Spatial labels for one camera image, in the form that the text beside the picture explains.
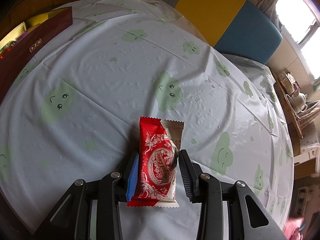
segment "window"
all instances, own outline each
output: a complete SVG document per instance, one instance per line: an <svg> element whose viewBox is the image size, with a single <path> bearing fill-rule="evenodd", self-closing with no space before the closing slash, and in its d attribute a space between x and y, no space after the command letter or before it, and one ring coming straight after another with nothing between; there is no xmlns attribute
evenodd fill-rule
<svg viewBox="0 0 320 240"><path fill-rule="evenodd" d="M303 0L279 0L276 12L280 22L300 47L308 67L315 77L320 77L320 28L313 13Z"/></svg>

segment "candy wrapper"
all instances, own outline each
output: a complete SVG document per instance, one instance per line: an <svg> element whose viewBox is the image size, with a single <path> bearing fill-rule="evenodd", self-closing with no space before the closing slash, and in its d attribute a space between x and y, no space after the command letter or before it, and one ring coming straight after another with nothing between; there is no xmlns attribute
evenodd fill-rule
<svg viewBox="0 0 320 240"><path fill-rule="evenodd" d="M175 200L175 159L183 126L183 122L140 118L139 178L128 206L179 206Z"/></svg>

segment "snack package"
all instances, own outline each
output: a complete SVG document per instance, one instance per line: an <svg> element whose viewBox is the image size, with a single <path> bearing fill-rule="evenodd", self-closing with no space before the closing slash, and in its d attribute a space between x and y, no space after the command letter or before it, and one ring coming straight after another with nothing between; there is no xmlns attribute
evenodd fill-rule
<svg viewBox="0 0 320 240"><path fill-rule="evenodd" d="M139 178L129 207L178 207L176 158L183 122L140 118Z"/></svg>

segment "metal screw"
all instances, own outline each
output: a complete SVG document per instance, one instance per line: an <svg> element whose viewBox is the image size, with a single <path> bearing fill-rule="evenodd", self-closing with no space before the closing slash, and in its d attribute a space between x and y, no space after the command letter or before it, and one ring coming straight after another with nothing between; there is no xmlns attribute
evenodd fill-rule
<svg viewBox="0 0 320 240"><path fill-rule="evenodd" d="M236 182L236 184L237 184L238 187L244 187L244 186L245 186L245 182L242 181L242 180L238 180L238 181Z"/></svg>
<svg viewBox="0 0 320 240"><path fill-rule="evenodd" d="M111 173L111 177L113 178L119 178L120 177L120 173L117 171L114 171L113 173Z"/></svg>
<svg viewBox="0 0 320 240"><path fill-rule="evenodd" d="M200 175L200 177L201 177L202 179L210 179L210 174L208 174L208 173L202 173L202 174Z"/></svg>
<svg viewBox="0 0 320 240"><path fill-rule="evenodd" d="M83 183L84 183L83 179L77 179L77 180L75 181L75 185L76 185L76 186L82 186Z"/></svg>

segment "oval logo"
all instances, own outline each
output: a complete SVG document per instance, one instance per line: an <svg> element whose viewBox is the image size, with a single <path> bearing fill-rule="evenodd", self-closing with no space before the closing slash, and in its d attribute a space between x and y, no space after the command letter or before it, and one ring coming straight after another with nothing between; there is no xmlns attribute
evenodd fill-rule
<svg viewBox="0 0 320 240"><path fill-rule="evenodd" d="M153 151L148 160L148 173L154 184L162 186L171 182L173 160L173 153L166 148L159 148Z"/></svg>

